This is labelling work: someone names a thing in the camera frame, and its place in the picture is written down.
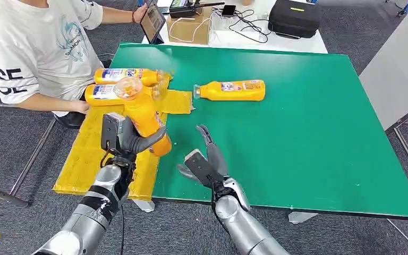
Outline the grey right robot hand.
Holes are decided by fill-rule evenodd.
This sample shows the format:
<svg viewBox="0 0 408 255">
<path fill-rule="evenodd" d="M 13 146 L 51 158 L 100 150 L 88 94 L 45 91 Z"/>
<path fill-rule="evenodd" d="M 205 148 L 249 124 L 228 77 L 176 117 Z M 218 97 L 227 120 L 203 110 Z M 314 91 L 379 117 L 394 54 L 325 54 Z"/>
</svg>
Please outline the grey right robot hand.
<svg viewBox="0 0 408 255">
<path fill-rule="evenodd" d="M 218 145 L 215 144 L 213 138 L 211 137 L 207 127 L 203 124 L 200 124 L 196 126 L 196 129 L 200 132 L 201 136 L 205 141 L 207 150 L 207 160 L 210 163 L 210 165 L 214 167 L 214 169 L 220 175 L 228 176 L 227 163 L 223 157 L 220 148 L 218 147 Z M 177 164 L 176 168 L 179 171 L 179 173 L 184 177 L 200 182 L 198 178 L 184 164 Z"/>
</svg>

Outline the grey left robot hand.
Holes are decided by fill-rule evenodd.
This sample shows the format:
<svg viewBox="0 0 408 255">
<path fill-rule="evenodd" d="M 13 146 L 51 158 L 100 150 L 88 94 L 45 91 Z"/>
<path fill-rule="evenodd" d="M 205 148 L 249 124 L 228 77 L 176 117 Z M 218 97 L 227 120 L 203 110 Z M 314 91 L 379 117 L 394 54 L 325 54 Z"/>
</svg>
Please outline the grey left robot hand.
<svg viewBox="0 0 408 255">
<path fill-rule="evenodd" d="M 154 145 L 165 134 L 166 127 L 161 125 L 154 134 L 142 137 L 136 130 L 132 120 L 126 116 L 125 119 L 118 124 L 116 130 L 114 155 L 135 162 L 138 153 Z"/>
</svg>

